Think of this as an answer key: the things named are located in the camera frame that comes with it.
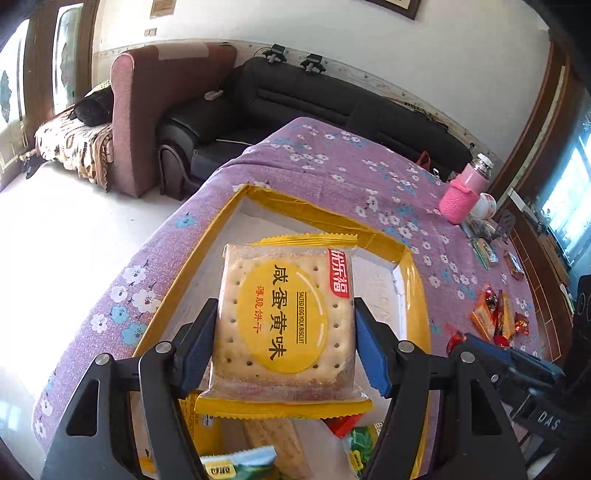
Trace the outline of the salted egg cracker packet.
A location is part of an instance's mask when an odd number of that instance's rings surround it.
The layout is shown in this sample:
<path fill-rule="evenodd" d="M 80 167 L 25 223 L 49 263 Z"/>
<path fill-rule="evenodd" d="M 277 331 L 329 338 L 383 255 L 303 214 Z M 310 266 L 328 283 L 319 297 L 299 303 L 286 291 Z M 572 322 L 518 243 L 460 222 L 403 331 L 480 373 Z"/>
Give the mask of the salted egg cracker packet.
<path fill-rule="evenodd" d="M 328 419 L 364 414 L 355 382 L 352 234 L 270 237 L 224 248 L 200 414 Z"/>

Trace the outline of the yellow chips packet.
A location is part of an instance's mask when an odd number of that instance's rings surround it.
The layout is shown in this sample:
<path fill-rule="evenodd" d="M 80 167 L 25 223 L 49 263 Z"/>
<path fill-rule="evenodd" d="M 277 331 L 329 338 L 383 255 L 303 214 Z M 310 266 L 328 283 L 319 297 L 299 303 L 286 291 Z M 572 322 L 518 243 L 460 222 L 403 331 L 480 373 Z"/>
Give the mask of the yellow chips packet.
<path fill-rule="evenodd" d="M 199 394 L 199 390 L 192 391 L 186 399 L 179 401 L 182 418 L 199 456 L 221 454 L 223 452 L 221 419 L 195 411 L 195 402 Z M 157 479 L 158 473 L 151 452 L 141 396 L 139 393 L 132 393 L 130 400 L 134 439 L 142 474 Z"/>

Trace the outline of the dark red cookie packet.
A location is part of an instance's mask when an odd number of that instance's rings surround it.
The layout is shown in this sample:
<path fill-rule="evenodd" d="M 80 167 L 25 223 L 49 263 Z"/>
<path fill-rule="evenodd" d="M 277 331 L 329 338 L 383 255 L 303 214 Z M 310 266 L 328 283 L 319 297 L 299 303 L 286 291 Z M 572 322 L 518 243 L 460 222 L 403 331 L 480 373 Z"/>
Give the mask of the dark red cookie packet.
<path fill-rule="evenodd" d="M 495 323 L 493 342 L 499 347 L 508 348 L 510 343 L 504 335 L 504 299 L 502 290 L 499 291 L 497 296 L 497 305 L 493 312 L 493 320 Z"/>

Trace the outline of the purple floral tablecloth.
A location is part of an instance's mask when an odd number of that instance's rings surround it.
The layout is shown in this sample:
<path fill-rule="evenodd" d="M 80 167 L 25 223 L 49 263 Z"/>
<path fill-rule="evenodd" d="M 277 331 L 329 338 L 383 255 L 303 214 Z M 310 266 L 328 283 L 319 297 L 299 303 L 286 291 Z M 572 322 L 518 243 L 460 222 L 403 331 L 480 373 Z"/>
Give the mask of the purple floral tablecloth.
<path fill-rule="evenodd" d="M 145 242 L 82 322 L 48 380 L 32 416 L 35 439 L 47 448 L 75 386 L 101 352 L 130 356 L 179 271 L 211 222 L 242 187 L 290 198 L 287 210 L 314 205 L 341 226 L 359 222 L 391 236 L 413 253 L 425 287 L 432 345 L 442 353 L 454 330 L 470 327 L 484 286 L 504 291 L 526 317 L 516 348 L 543 355 L 538 301 L 505 262 L 485 268 L 462 229 L 442 215 L 446 185 L 393 149 L 310 118 L 266 135 L 209 178 Z"/>

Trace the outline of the orange blue biscuit packet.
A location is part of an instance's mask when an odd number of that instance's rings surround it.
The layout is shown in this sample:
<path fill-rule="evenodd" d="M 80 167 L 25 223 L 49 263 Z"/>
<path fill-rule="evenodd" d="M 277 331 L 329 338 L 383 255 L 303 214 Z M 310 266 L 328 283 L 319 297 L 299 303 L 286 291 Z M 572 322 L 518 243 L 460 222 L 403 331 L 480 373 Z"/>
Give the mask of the orange blue biscuit packet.
<path fill-rule="evenodd" d="M 516 332 L 512 302 L 506 292 L 502 293 L 501 299 L 503 305 L 502 334 L 508 341 L 510 341 L 515 336 Z"/>

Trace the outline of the red black coffee candy packet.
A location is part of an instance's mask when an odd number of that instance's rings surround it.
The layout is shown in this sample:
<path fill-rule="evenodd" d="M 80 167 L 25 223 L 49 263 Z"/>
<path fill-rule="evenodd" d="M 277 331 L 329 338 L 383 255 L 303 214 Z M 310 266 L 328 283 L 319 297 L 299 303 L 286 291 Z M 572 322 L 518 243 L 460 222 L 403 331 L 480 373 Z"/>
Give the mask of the red black coffee candy packet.
<path fill-rule="evenodd" d="M 485 303 L 491 313 L 493 313 L 498 305 L 498 296 L 494 288 L 490 284 L 486 284 L 483 289 L 485 295 Z"/>

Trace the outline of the shiny red candy wrapper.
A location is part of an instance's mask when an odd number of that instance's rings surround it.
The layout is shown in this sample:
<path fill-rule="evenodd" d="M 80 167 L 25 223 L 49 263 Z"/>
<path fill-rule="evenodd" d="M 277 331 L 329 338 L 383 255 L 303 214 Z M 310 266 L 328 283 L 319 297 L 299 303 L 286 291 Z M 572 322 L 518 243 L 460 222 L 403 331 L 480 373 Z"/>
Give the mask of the shiny red candy wrapper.
<path fill-rule="evenodd" d="M 522 313 L 516 313 L 514 316 L 515 332 L 520 335 L 529 335 L 529 320 L 528 317 Z"/>

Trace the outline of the green pea snack packet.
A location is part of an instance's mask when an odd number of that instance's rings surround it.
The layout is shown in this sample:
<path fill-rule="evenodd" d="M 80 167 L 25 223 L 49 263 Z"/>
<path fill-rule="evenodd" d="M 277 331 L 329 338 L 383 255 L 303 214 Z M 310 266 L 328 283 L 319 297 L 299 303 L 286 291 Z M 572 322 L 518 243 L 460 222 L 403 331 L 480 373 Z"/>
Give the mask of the green pea snack packet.
<path fill-rule="evenodd" d="M 263 479 L 273 471 L 276 449 L 273 446 L 256 447 L 226 455 L 205 456 L 200 460 L 209 479 Z"/>

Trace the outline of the clear cracker packet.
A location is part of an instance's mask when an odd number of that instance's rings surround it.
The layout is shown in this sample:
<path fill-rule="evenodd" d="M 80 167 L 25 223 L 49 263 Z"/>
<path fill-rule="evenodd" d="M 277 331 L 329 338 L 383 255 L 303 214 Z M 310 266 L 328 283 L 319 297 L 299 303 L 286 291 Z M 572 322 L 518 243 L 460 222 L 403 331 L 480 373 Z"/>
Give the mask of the clear cracker packet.
<path fill-rule="evenodd" d="M 311 479 L 311 466 L 292 419 L 243 420 L 243 432 L 250 447 L 273 446 L 274 464 L 290 479 Z"/>

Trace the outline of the brown chocolate wrapper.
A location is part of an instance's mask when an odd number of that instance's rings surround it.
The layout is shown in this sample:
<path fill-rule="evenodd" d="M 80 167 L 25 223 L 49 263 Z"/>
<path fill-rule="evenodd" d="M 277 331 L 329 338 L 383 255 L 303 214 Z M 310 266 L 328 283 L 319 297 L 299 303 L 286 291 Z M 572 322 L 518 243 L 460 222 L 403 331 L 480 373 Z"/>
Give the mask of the brown chocolate wrapper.
<path fill-rule="evenodd" d="M 519 259 L 510 251 L 505 250 L 503 257 L 509 268 L 510 274 L 517 281 L 521 281 L 525 277 L 525 271 L 519 261 Z"/>

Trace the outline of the black phone stand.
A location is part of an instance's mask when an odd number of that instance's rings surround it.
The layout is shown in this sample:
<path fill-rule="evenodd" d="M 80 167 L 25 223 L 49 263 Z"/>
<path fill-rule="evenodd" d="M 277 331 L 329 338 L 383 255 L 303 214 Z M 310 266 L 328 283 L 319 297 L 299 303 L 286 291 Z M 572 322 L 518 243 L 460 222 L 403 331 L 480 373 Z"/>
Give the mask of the black phone stand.
<path fill-rule="evenodd" d="M 492 235 L 492 239 L 506 241 L 510 237 L 515 224 L 515 215 L 509 209 L 504 209 L 501 212 L 499 220 L 497 221 L 497 226 Z"/>

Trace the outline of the white plastic cup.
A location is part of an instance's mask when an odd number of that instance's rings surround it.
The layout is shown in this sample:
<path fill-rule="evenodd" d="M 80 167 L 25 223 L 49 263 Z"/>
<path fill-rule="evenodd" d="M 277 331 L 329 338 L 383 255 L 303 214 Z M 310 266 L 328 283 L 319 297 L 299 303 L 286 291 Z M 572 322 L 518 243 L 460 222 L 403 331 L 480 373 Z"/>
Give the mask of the white plastic cup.
<path fill-rule="evenodd" d="M 481 193 L 470 215 L 478 220 L 490 220 L 497 212 L 497 202 L 489 193 Z"/>

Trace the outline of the wooden glass cabinet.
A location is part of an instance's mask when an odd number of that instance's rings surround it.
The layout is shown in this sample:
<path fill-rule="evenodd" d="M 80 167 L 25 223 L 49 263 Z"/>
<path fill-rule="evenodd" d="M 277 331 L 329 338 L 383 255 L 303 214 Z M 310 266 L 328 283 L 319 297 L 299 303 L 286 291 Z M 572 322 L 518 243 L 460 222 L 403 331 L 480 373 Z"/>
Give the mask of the wooden glass cabinet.
<path fill-rule="evenodd" d="M 571 56 L 550 41 L 542 84 L 516 145 L 489 192 L 502 209 L 516 216 L 510 234 L 533 298 L 530 332 L 537 336 L 543 359 L 563 365 L 572 345 L 572 313 L 561 288 L 568 286 L 567 263 L 558 253 L 555 234 L 541 233 L 509 198 L 514 190 L 532 210 L 542 210 L 544 200 L 558 183 L 568 142 L 574 139 L 586 96 L 584 83 Z"/>

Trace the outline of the black leather sofa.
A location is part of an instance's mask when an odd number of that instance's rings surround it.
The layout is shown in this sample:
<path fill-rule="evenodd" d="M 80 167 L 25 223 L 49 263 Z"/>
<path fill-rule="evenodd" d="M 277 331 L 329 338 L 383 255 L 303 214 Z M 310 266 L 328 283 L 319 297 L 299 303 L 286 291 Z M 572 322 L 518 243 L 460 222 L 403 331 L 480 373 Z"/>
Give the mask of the black leather sofa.
<path fill-rule="evenodd" d="M 156 127 L 160 192 L 177 200 L 197 192 L 218 167 L 298 117 L 341 127 L 356 142 L 374 141 L 412 161 L 424 158 L 444 178 L 472 159 L 447 127 L 423 113 L 352 83 L 256 57 L 233 70 L 221 90 L 163 114 Z"/>

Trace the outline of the black bag on sofa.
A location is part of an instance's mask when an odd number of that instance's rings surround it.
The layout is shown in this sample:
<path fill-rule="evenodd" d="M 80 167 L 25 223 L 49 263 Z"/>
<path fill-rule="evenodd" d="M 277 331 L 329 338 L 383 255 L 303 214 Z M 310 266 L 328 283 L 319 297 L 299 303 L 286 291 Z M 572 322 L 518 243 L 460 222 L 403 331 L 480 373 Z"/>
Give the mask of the black bag on sofa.
<path fill-rule="evenodd" d="M 79 120 L 88 127 L 112 122 L 114 94 L 110 85 L 94 90 L 74 105 L 69 120 Z"/>

